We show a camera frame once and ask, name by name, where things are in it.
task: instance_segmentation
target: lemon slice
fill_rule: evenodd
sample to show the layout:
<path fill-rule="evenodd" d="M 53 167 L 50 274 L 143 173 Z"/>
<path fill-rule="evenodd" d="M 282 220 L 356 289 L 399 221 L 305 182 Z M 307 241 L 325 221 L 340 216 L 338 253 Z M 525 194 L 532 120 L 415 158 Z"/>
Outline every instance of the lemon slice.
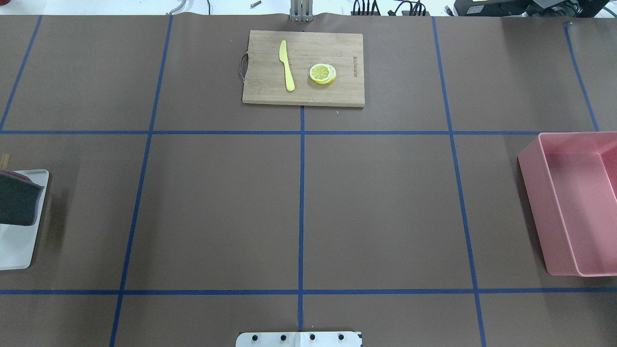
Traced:
<path fill-rule="evenodd" d="M 315 83 L 327 85 L 336 78 L 336 70 L 329 64 L 315 64 L 310 68 L 309 75 Z"/>

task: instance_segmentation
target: white tray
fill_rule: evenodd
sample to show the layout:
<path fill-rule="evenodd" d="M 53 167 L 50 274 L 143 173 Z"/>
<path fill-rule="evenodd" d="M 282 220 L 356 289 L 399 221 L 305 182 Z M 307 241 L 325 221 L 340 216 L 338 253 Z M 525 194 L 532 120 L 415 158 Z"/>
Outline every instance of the white tray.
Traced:
<path fill-rule="evenodd" d="M 36 233 L 43 212 L 43 201 L 49 181 L 47 170 L 15 171 L 27 176 L 33 183 L 43 186 L 43 192 L 37 204 L 36 222 L 34 225 L 0 224 L 0 270 L 25 269 L 32 262 L 35 250 Z"/>

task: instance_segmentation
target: knife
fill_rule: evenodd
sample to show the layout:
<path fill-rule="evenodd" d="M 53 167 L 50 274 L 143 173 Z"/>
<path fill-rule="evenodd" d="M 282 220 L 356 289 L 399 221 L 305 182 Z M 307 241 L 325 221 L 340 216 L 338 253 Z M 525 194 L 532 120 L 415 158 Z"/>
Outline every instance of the knife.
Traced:
<path fill-rule="evenodd" d="M 289 61 L 287 60 L 287 41 L 281 41 L 281 47 L 278 49 L 278 59 L 285 66 L 285 87 L 288 91 L 294 91 L 296 85 L 294 84 L 294 78 L 291 77 L 291 70 L 289 69 Z"/>

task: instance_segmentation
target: wooden cutting board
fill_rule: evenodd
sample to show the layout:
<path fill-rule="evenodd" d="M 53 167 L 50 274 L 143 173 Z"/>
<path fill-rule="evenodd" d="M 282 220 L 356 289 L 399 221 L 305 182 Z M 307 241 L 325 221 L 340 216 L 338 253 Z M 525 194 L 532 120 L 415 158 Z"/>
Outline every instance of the wooden cutting board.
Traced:
<path fill-rule="evenodd" d="M 281 41 L 287 40 L 289 67 L 296 89 L 287 91 Z M 249 63 L 242 101 L 246 104 L 364 107 L 364 45 L 362 34 L 251 30 Z M 336 69 L 332 84 L 309 77 L 311 66 Z"/>

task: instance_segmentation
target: pink bin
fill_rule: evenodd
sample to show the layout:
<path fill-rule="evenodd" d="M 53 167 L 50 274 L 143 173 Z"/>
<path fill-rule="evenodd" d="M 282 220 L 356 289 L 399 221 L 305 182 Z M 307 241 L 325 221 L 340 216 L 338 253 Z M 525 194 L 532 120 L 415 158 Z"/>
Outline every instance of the pink bin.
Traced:
<path fill-rule="evenodd" d="M 518 161 L 548 272 L 617 276 L 617 132 L 541 133 Z"/>

